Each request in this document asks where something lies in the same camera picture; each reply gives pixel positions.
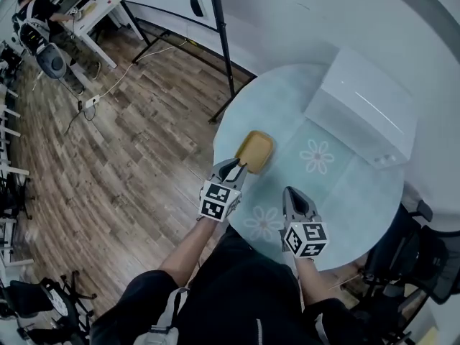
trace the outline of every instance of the chair armrest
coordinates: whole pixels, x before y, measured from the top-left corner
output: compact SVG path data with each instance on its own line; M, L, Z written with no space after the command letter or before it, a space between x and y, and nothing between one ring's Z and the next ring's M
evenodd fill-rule
M427 222L431 222L433 219L433 211L430 206L426 204L423 199L418 202L417 211L409 213L411 217L422 216Z

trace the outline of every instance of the whiteboard stand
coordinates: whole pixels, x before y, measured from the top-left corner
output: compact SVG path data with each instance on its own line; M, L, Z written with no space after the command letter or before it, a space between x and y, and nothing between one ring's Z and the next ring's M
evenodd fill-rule
M133 4L139 4L135 1L129 1L130 3L133 3ZM214 10L214 16L216 18L216 26L217 28L213 28L211 26L208 26L208 25L205 25L201 22L197 22L193 19L190 19L190 18L187 18L187 17L184 17L182 15L179 15L179 14L176 14L176 13L173 13L171 11L167 11L167 10L164 10L164 9L159 9L159 8L155 8L154 6L150 6L150 5L145 5L145 4L140 4L142 6L147 6L149 8L152 8L152 9L156 9L156 10L159 10L161 12L164 12L164 13L168 13L168 14L172 14L172 15L175 15L176 17L180 17L180 18L183 18L183 19L187 19L187 20L190 20L192 22L195 22L197 24L200 24L201 26L205 27L205 28L208 28L208 29L211 29L212 31L214 32L217 32L219 34L219 37L221 38L221 44L222 44L222 53L224 54L224 62L225 62L225 71L221 71L221 73L223 73L224 75L226 75L227 77L227 80L229 82L229 88L230 88L230 99L208 120L210 124L215 124L216 121L217 121L217 118L219 117L220 114L222 114L222 112L224 112L224 110L226 109L226 107L234 100L235 98L235 86L234 86L234 81L233 81L233 73L232 73L232 69L231 69L231 60L230 60L230 52L229 52L229 41L227 40L227 33L226 33L226 23L225 23L225 19L224 19L224 11L222 9L222 0L212 0L212 4L213 4L213 10ZM136 27L136 29L140 32L141 36L144 38L144 41L147 43L147 46L146 48L144 48L133 60L133 64L137 64L137 61L138 59L143 56L143 54L146 53L146 51L148 51L156 42L158 42L159 40L164 40L164 37L167 36L168 34L170 33L174 33L174 32L171 32L170 30L166 29L160 36L156 36L155 40L153 41L149 41L149 39L147 38L145 32L142 30L142 28L137 24L137 19L134 17L134 15L131 13L131 11L129 10L129 7L127 6L126 2L125 1L122 1L121 2L121 6L123 7L123 9L125 10L125 12L128 14L129 18L132 20L134 26ZM188 52L187 50L184 50L183 48L177 46L177 45L174 45L173 43L171 42L168 42L170 45L172 46L175 46L177 48L180 48L182 51L190 54L190 52ZM213 68L216 68L215 65L212 65L211 63L208 63L206 62L205 60L201 60L203 62L205 62L206 64L210 65L211 67Z

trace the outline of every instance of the forearm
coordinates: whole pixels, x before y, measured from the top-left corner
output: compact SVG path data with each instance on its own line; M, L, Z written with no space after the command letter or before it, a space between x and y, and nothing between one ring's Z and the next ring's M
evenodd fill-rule
M160 265L159 270L169 274L178 286L185 286L216 226L217 222L209 218L198 221Z
M300 286L305 305L321 302L333 298L327 288L326 282L316 269L315 263L310 259L296 259L295 266L300 278Z
M54 13L50 17L50 21L53 21L53 22L66 22L66 21L69 21L69 20L73 20L73 16L60 14L60 13Z

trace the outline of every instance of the zipper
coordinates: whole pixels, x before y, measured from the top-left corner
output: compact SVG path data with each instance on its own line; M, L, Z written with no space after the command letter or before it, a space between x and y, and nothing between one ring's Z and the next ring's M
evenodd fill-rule
M262 344L262 322L256 318L257 321L257 345L263 345Z

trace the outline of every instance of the white marker cube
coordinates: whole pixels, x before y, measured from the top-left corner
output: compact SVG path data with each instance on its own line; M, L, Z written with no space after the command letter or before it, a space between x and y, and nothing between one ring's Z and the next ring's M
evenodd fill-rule
M323 222L292 222L284 241L297 258L317 257L329 243Z
M206 181L201 191L200 216L222 222L239 203L242 192Z

